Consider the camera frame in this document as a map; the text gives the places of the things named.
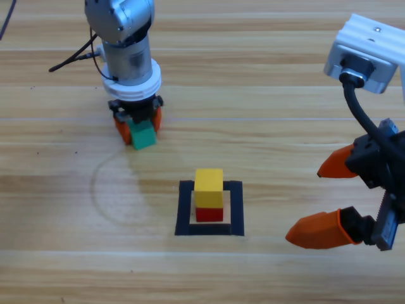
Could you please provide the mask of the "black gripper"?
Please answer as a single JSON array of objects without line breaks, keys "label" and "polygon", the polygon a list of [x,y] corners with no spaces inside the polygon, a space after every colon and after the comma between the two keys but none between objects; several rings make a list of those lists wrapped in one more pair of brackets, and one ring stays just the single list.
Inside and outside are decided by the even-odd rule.
[{"label": "black gripper", "polygon": [[391,250],[397,228],[404,223],[404,163],[390,156],[368,134],[337,149],[322,163],[321,178],[360,176],[368,188],[385,190],[377,217],[361,216],[355,207],[300,218],[285,239],[305,249],[327,250],[348,244],[376,245]]},{"label": "black gripper", "polygon": [[108,101],[108,106],[113,112],[115,127],[126,145],[132,143],[132,135],[126,123],[127,120],[132,120],[135,124],[150,120],[153,123],[155,132],[160,129],[162,120],[161,106],[163,106],[161,96],[154,94],[140,101],[115,99]]}]

